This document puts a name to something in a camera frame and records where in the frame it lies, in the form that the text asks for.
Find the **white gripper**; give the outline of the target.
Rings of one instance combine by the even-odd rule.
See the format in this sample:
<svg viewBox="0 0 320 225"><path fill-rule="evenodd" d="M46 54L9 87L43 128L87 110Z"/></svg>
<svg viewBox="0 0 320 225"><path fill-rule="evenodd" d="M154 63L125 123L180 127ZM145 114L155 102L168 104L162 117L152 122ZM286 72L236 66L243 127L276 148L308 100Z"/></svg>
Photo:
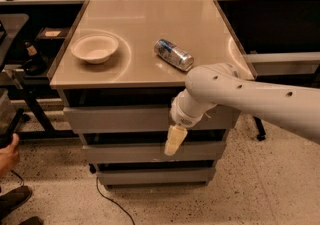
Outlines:
<svg viewBox="0 0 320 225"><path fill-rule="evenodd" d="M202 117L191 117L179 106L179 100L175 98L171 103L170 116L176 125L171 125L168 130L164 154L173 156L187 136L187 129L195 126Z"/></svg>

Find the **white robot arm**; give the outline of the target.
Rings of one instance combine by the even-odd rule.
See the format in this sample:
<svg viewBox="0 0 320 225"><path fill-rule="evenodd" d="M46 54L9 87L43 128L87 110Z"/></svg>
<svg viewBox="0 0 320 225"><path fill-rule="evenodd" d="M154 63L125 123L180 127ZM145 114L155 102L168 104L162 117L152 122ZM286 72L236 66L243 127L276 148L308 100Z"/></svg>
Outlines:
<svg viewBox="0 0 320 225"><path fill-rule="evenodd" d="M238 77L229 63L191 69L185 89L171 104L164 153L174 155L194 127L210 109L224 105L258 117L291 133L320 143L320 90L261 83Z"/></svg>

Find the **person's hand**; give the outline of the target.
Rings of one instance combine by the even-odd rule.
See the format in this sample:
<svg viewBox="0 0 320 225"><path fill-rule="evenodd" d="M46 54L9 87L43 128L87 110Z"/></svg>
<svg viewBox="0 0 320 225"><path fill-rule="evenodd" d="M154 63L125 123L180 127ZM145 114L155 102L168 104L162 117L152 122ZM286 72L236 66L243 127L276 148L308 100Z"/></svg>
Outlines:
<svg viewBox="0 0 320 225"><path fill-rule="evenodd" d="M12 135L12 142L5 148L0 149L0 178L13 170L20 161L19 135Z"/></svg>

